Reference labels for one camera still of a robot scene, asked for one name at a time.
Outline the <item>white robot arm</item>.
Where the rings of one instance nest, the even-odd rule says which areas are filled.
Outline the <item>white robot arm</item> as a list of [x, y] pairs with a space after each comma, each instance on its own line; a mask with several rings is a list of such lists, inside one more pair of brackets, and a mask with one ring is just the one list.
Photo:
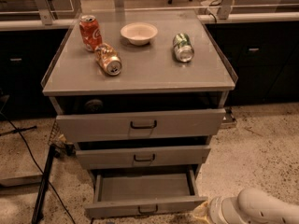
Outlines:
[[299, 224], [299, 206], [285, 203], [255, 188], [237, 196], [213, 198], [196, 207], [199, 224]]

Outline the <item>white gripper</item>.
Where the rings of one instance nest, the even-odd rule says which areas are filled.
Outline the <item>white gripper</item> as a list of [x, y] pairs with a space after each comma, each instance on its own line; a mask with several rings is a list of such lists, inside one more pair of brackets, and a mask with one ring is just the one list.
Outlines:
[[212, 224], [239, 224], [236, 197], [219, 196], [209, 204], [205, 201], [193, 210], [192, 215], [199, 224], [209, 224], [207, 215]]

